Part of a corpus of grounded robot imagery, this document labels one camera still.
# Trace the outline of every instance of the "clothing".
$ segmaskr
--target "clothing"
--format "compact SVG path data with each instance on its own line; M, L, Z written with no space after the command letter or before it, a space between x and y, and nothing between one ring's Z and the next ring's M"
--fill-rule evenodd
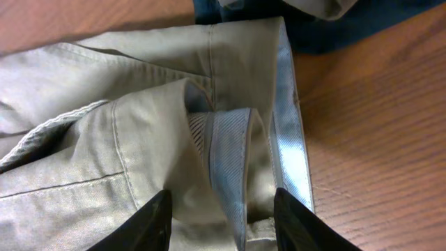
M85 250L163 189L170 250L274 250L278 187L312 209L282 18L105 33L0 78L1 249Z
M221 7L217 0L194 0L194 11L197 24L282 16L293 50L322 54L351 45L444 2L359 0L341 18L330 21L282 0L239 0L226 7Z

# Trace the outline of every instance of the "dark blue fabric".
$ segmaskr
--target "dark blue fabric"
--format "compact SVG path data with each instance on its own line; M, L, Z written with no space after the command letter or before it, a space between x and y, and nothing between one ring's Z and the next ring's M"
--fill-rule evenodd
M342 18L320 20L282 0L239 0L221 7L218 0L193 0L197 24L217 24L282 16L291 47L321 54L350 45L446 0L359 0Z

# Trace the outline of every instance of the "wooden table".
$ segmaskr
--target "wooden table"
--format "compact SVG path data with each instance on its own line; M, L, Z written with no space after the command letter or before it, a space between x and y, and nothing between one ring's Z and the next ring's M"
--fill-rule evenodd
M0 52L193 21L190 0L2 0ZM364 250L446 250L446 3L295 71L316 214Z

